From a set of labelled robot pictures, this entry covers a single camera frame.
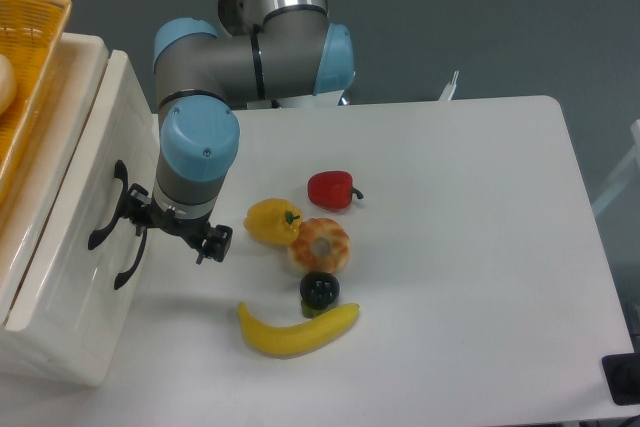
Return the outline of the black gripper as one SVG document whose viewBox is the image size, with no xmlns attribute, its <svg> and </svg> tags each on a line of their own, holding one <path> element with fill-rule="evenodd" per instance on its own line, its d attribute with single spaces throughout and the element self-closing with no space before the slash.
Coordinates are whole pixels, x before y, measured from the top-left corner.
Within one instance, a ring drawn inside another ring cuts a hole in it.
<svg viewBox="0 0 640 427">
<path fill-rule="evenodd" d="M 197 264 L 201 264 L 204 259 L 221 263 L 231 246 L 233 229 L 226 225 L 212 226 L 209 216 L 210 214 L 205 214 L 197 219 L 187 219 L 178 215 L 176 207 L 162 210 L 141 185 L 129 187 L 122 214 L 135 227 L 136 236 L 141 236 L 145 230 L 159 229 L 181 238 L 194 249 L 198 253 Z"/>
</svg>

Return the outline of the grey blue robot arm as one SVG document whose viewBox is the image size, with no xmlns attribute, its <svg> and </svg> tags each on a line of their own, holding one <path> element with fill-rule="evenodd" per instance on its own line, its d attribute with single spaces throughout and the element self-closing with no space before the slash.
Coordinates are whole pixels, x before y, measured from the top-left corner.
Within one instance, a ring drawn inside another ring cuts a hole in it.
<svg viewBox="0 0 640 427">
<path fill-rule="evenodd" d="M 355 75 L 348 29 L 326 0 L 252 0 L 240 34 L 179 18 L 154 42 L 160 153 L 154 188 L 131 213 L 138 235 L 183 239 L 200 258 L 221 261 L 232 237 L 209 218 L 239 147 L 233 107 L 341 92 Z"/>
</svg>

